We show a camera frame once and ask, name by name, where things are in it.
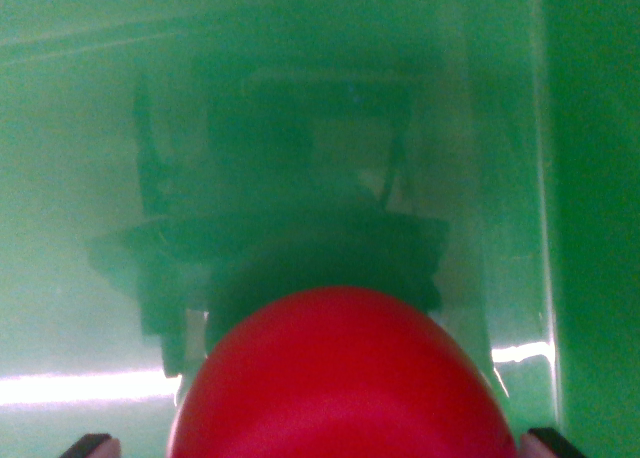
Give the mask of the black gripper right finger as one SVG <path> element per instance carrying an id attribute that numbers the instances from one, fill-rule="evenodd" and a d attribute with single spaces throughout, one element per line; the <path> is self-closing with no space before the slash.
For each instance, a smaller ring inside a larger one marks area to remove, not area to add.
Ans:
<path id="1" fill-rule="evenodd" d="M 586 458 L 574 444 L 551 427 L 530 428 L 520 437 L 521 458 Z"/>

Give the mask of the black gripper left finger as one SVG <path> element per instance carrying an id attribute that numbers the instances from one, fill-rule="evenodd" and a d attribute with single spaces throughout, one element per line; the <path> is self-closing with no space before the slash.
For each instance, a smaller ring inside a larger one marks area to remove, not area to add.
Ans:
<path id="1" fill-rule="evenodd" d="M 120 458 L 121 443 L 108 433 L 89 433 L 80 437 L 60 458 Z"/>

